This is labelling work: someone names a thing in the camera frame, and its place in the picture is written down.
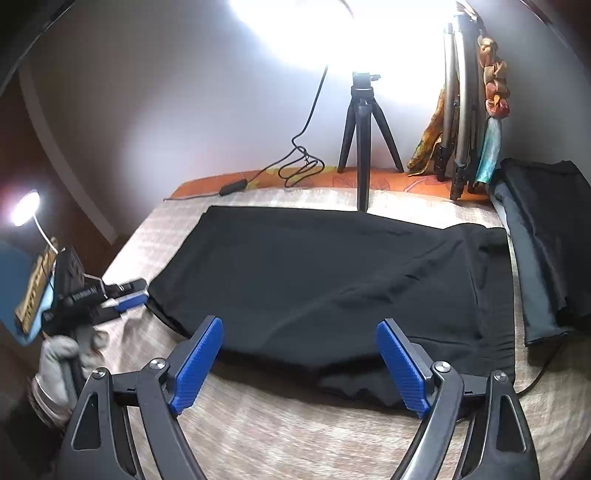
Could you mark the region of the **left gloved hand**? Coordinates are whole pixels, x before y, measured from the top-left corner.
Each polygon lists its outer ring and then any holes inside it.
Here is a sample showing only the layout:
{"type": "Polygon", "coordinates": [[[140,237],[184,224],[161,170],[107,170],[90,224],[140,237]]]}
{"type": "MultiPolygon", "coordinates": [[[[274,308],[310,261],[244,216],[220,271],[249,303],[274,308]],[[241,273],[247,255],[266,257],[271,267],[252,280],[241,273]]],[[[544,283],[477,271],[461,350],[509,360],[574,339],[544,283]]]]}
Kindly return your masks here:
{"type": "Polygon", "coordinates": [[[93,370],[104,365],[102,351],[108,343],[108,333],[96,329],[92,330],[88,353],[80,353],[79,344],[67,336],[43,341],[39,369],[31,381],[31,403],[49,426],[63,428],[77,403],[71,361],[80,361],[85,382],[93,370]]]}

